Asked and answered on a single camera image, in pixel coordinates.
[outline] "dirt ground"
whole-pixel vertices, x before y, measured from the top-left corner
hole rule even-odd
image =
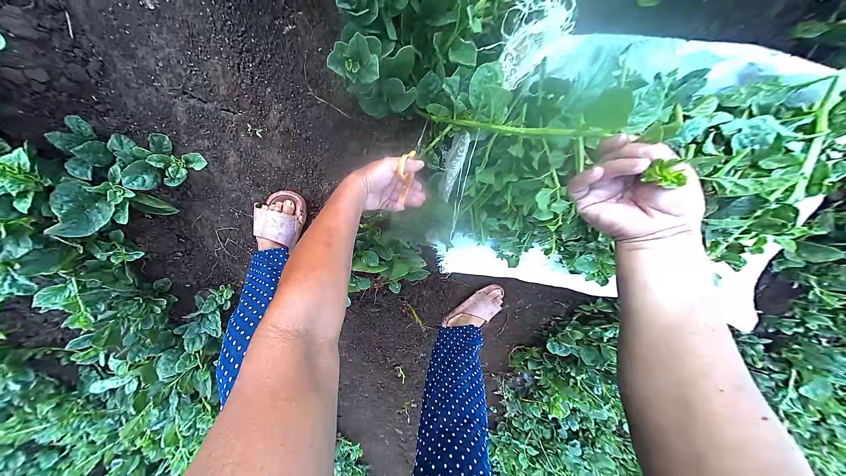
[[[809,4],[667,0],[643,9],[634,0],[595,0],[580,6],[578,32],[789,50],[794,45],[785,32]],[[339,26],[331,0],[5,2],[0,31],[9,49],[0,54],[0,132],[47,150],[41,133],[75,113],[103,133],[162,132],[178,152],[202,152],[209,167],[170,193],[182,213],[136,217],[131,232],[150,253],[146,272],[171,277],[184,296],[239,285],[253,249],[252,202],[289,188],[318,210],[349,171],[409,150],[420,134],[418,121],[368,119],[343,93],[325,67]],[[434,274],[404,285],[399,295],[369,290],[353,298],[341,335],[338,429],[361,443],[374,475],[410,473],[437,323],[491,282],[503,284],[507,296],[482,350],[493,390],[492,376],[506,370],[510,349],[532,342],[551,316],[587,297],[516,280]],[[409,307],[427,329],[415,324]],[[61,321],[33,317],[23,302],[3,310],[3,322],[16,328],[12,340],[28,346],[64,343],[73,333],[59,329]]]

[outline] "right hand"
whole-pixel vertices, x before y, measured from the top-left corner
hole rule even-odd
[[[426,165],[422,160],[409,159],[405,173],[419,172]],[[419,207],[426,200],[423,184],[414,179],[404,201],[400,200],[405,183],[397,175],[399,157],[385,157],[355,170],[346,180],[357,183],[365,193],[365,210],[398,212],[406,207]]]
[[[668,189],[640,181],[650,163],[676,158],[664,144],[635,142],[636,136],[617,135],[599,145],[599,164],[576,175],[569,195],[585,221],[617,242],[654,241],[683,233],[700,233],[705,198],[699,177],[682,164],[687,184]]]

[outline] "forearm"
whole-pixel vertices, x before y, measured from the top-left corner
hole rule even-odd
[[[719,315],[696,234],[618,245],[619,382],[650,474],[810,474]]]
[[[338,335],[363,200],[342,182],[291,253],[196,473],[332,473]]]
[[[354,180],[329,197],[291,253],[262,328],[337,343],[364,199]]]

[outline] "polka dot pants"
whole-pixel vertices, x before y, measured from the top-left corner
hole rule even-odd
[[[420,413],[415,476],[491,474],[480,349],[481,330],[473,325],[438,332]]]
[[[220,363],[217,365],[217,391],[220,395],[220,406],[226,404],[232,386],[238,378],[247,346],[253,338],[255,329],[270,305],[270,300],[276,293],[282,268],[288,262],[288,248],[272,248],[253,253],[247,277],[244,279],[244,290],[238,307],[232,312],[223,336],[223,346],[220,350]]]

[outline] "pink sandal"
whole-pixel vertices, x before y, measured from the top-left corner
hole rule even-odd
[[[273,203],[286,200],[294,202],[293,215],[262,208],[260,203],[255,203],[253,206],[253,235],[275,241],[293,251],[305,224],[305,199],[298,193],[282,190],[271,194],[265,204],[269,207]]]
[[[502,304],[495,301],[497,297],[500,299],[505,298],[505,290],[502,286],[489,285],[481,288],[473,293],[473,296],[468,297],[464,302],[459,304],[458,307],[447,314],[447,317],[443,318],[443,321],[441,321],[441,326],[452,327],[449,325],[449,322],[453,319],[456,319],[456,321],[459,321],[460,319],[464,319],[465,321],[472,320],[467,319],[466,317],[481,320],[482,323],[479,324],[478,327],[491,322],[491,319],[493,319],[493,317],[496,316],[503,308]]]

